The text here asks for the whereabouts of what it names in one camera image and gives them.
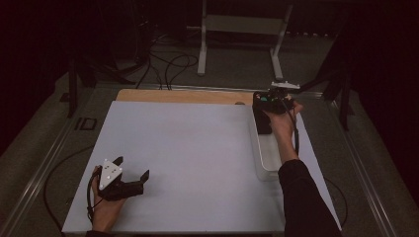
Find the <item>white table surface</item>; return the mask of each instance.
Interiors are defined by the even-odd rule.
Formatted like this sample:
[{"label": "white table surface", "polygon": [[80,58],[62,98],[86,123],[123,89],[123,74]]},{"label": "white table surface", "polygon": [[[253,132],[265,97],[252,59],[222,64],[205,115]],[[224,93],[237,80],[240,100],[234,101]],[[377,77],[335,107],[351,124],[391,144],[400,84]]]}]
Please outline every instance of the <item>white table surface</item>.
[{"label": "white table surface", "polygon": [[[63,232],[91,229],[86,188],[95,166],[124,156],[123,181],[150,170],[114,227],[123,233],[264,233],[284,231],[278,181],[256,176],[249,106],[113,102],[68,212]],[[299,118],[300,158],[336,213]]]}]

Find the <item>person's arm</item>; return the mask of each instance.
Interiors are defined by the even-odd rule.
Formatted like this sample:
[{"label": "person's arm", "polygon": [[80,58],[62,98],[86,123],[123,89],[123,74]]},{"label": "person's arm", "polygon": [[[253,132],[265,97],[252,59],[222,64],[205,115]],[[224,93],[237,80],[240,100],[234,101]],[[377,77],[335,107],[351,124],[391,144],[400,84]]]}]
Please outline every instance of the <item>person's arm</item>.
[{"label": "person's arm", "polygon": [[98,177],[92,182],[92,191],[94,195],[94,216],[92,230],[86,233],[87,237],[109,237],[112,227],[117,222],[121,209],[123,208],[126,198],[114,201],[107,201],[98,195]]},{"label": "person's arm", "polygon": [[[293,119],[302,110],[294,102]],[[265,112],[278,142],[282,167],[278,172],[284,194],[286,237],[342,236],[308,169],[293,148],[293,122],[288,114]]]}]

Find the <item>hand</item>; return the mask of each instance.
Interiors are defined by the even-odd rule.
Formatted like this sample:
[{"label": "hand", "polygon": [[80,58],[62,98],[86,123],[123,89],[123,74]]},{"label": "hand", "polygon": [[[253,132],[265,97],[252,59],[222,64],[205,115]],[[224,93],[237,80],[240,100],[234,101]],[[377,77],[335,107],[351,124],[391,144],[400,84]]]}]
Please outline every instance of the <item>hand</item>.
[{"label": "hand", "polygon": [[[293,120],[296,120],[296,115],[302,110],[302,105],[293,102],[293,111],[291,115]],[[271,120],[272,132],[275,135],[275,138],[278,142],[278,149],[280,151],[281,162],[285,162],[293,159],[298,159],[295,149],[293,149],[293,121],[291,120],[288,113],[282,115],[277,115],[269,112],[265,114]]]},{"label": "hand", "polygon": [[126,198],[114,201],[102,199],[98,195],[98,177],[95,177],[92,182],[92,191],[94,195],[94,218],[92,230],[110,233],[115,222],[117,222],[120,215],[121,208],[126,202]]}]

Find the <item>black sleeve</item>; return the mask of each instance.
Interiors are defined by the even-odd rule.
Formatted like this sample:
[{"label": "black sleeve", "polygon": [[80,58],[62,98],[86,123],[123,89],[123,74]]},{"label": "black sleeve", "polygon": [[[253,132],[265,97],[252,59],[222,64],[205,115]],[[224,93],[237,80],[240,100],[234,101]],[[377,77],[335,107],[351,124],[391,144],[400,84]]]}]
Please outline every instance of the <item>black sleeve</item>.
[{"label": "black sleeve", "polygon": [[86,237],[113,237],[113,236],[114,235],[112,234],[94,231],[94,230],[90,230],[86,232]]},{"label": "black sleeve", "polygon": [[342,236],[302,161],[287,161],[278,175],[284,193],[286,237]]}]

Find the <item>dark background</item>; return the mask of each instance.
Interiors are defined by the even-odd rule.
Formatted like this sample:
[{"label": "dark background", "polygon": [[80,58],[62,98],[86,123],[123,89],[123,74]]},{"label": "dark background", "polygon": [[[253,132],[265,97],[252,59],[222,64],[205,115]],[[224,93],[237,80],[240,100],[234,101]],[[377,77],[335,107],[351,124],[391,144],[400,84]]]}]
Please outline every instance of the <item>dark background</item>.
[{"label": "dark background", "polygon": [[[150,2],[147,17],[159,25],[160,31],[184,39],[185,26],[200,24],[201,1]],[[209,10],[277,16],[275,8],[267,10],[262,2],[225,2],[209,1]],[[352,88],[359,92],[394,164],[419,203],[415,187],[419,184],[419,106],[415,86],[419,79],[419,4],[407,0],[351,2],[300,1],[293,9],[289,31],[293,36],[316,33],[335,37],[342,30],[325,63],[339,58],[349,65]],[[68,70],[69,54],[90,50],[93,55],[113,60],[109,50],[112,42],[97,40],[107,36],[96,7],[96,1],[0,3],[0,154],[52,94],[55,80]],[[82,40],[69,35],[82,36]]]}]

